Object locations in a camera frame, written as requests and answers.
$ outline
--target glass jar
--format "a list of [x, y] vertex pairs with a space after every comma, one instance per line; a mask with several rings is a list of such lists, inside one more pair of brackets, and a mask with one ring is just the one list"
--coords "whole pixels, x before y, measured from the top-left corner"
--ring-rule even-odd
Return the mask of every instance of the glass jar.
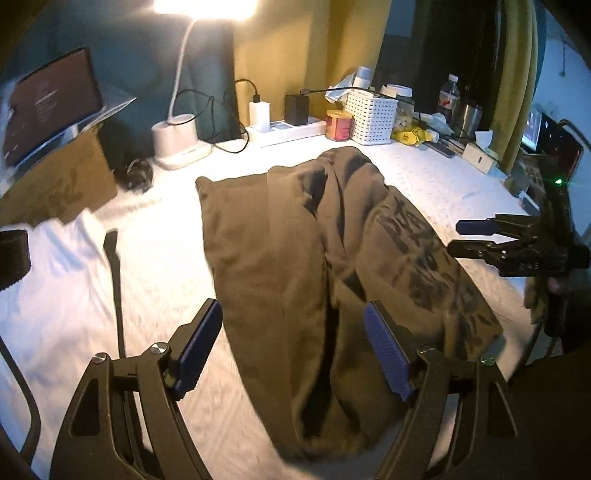
[[396, 133], [409, 131], [413, 127], [413, 89], [403, 85], [385, 85], [382, 93], [398, 100], [392, 130]]

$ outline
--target desk lamp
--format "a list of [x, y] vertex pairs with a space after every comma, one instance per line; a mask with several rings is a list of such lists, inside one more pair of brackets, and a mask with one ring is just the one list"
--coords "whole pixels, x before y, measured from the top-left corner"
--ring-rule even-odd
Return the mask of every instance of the desk lamp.
[[168, 118], [152, 127], [156, 162], [174, 170], [206, 157], [212, 151], [211, 144], [199, 140], [195, 115], [173, 115], [178, 94], [183, 59], [187, 41], [198, 20], [245, 20], [252, 16], [258, 0], [155, 0], [154, 11], [159, 14], [186, 15], [191, 19], [181, 43], [178, 55], [173, 95], [168, 107]]

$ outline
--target white lamp base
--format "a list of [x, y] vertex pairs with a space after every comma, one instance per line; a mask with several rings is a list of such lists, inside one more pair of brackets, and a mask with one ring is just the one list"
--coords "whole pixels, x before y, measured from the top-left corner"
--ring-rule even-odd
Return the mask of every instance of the white lamp base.
[[183, 168], [212, 152], [212, 145], [199, 140], [195, 116], [177, 115], [152, 127], [155, 161], [162, 168]]

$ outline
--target yellow snack bag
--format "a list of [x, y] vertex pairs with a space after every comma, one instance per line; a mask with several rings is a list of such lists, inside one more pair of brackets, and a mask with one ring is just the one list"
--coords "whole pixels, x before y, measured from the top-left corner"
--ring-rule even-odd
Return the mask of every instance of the yellow snack bag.
[[431, 134], [420, 127], [413, 127], [407, 132], [392, 133], [392, 138], [404, 145], [420, 145], [423, 142], [433, 140]]

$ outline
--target blue gripper pad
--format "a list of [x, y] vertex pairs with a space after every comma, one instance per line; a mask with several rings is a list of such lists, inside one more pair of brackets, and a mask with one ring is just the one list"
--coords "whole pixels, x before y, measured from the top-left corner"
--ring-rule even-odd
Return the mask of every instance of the blue gripper pad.
[[499, 231], [496, 222], [487, 220], [460, 220], [456, 223], [456, 232], [460, 235], [494, 235]]
[[177, 400], [197, 385], [209, 352], [222, 328], [222, 317], [222, 306], [214, 301], [183, 350], [178, 360], [178, 380], [172, 387], [173, 396]]
[[363, 324], [369, 343], [376, 356], [390, 389], [408, 401], [414, 394], [410, 384], [410, 364], [384, 318], [371, 303], [365, 307]]

